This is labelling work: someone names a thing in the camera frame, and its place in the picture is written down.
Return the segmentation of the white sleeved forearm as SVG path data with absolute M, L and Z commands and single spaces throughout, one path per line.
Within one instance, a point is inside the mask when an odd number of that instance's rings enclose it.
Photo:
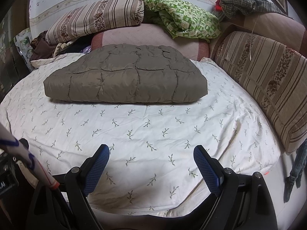
M 37 158 L 1 124 L 1 149 L 23 162 L 44 185 L 56 190 L 59 182 L 41 165 Z

